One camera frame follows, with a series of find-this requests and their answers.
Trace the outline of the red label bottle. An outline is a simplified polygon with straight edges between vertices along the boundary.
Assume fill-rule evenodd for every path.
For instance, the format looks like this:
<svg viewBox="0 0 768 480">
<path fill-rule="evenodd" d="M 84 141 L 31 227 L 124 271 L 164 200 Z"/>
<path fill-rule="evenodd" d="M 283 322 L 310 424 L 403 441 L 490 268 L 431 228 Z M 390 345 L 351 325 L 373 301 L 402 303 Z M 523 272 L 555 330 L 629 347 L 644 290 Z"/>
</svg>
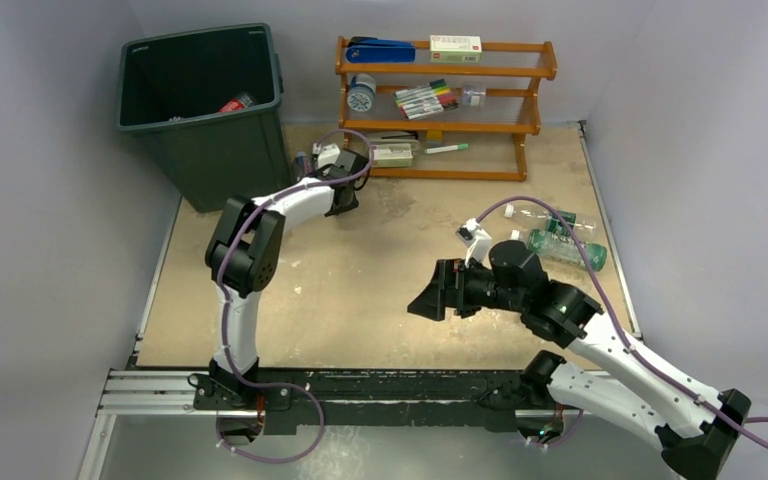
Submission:
<svg viewBox="0 0 768 480">
<path fill-rule="evenodd" d="M 258 101 L 248 92 L 241 92 L 227 101 L 219 110 L 219 113 L 229 113 L 257 106 Z"/>
</svg>

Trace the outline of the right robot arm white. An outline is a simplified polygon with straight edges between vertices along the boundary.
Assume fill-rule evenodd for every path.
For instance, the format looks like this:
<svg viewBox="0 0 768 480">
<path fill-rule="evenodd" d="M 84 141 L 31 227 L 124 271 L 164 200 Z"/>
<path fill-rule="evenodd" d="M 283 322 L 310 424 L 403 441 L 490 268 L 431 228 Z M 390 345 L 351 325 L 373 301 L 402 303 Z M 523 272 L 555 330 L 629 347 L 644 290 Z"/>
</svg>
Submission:
<svg viewBox="0 0 768 480">
<path fill-rule="evenodd" d="M 562 356 L 539 351 L 522 373 L 521 392 L 536 407 L 551 401 L 591 412 L 643 439 L 685 479 L 720 474 L 749 413 L 736 389 L 705 386 L 616 328 L 601 305 L 579 288 L 552 280 L 539 257 L 515 240 L 494 245 L 488 265 L 437 261 L 429 284 L 407 306 L 441 321 L 452 309 L 519 314 L 535 336 L 588 359 L 611 374 L 597 378 Z"/>
</svg>

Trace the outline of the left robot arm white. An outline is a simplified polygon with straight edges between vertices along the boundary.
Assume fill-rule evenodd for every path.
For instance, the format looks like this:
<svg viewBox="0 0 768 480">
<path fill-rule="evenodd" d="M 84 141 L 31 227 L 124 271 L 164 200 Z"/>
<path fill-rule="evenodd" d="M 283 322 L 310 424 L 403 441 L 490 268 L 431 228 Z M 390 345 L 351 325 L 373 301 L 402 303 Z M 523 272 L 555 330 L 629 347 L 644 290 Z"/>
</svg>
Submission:
<svg viewBox="0 0 768 480">
<path fill-rule="evenodd" d="M 357 183 L 374 159 L 349 149 L 333 162 L 270 195 L 228 199 L 205 253 L 220 302 L 217 351 L 209 377 L 232 408 L 258 395 L 256 330 L 262 292 L 274 278 L 286 234 L 315 217 L 336 216 L 359 206 Z"/>
</svg>

